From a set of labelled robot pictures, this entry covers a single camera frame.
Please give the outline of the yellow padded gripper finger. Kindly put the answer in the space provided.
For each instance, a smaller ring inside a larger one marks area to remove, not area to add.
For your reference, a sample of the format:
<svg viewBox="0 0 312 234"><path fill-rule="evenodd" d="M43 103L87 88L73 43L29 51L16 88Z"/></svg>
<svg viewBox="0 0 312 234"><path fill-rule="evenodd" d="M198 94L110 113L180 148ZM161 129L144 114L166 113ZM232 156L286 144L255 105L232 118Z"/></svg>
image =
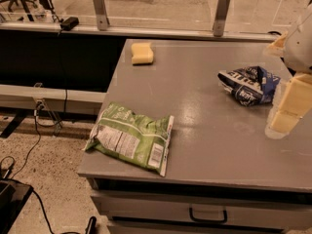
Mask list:
<svg viewBox="0 0 312 234"><path fill-rule="evenodd" d="M265 134L272 139L287 136L300 119L312 109L312 75L297 73L277 86Z"/></svg>
<svg viewBox="0 0 312 234"><path fill-rule="evenodd" d="M272 43L270 43L264 50L264 53L270 56L282 58L284 56L284 47L288 32L279 35Z"/></svg>

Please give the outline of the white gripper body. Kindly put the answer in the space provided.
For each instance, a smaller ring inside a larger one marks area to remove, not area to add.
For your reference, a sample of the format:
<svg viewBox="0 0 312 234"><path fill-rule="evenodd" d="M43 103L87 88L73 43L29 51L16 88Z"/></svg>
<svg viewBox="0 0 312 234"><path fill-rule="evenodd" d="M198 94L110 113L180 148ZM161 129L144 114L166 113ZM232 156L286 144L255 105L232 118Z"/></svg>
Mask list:
<svg viewBox="0 0 312 234"><path fill-rule="evenodd" d="M295 72L312 73L312 4L302 12L287 34L284 61Z"/></svg>

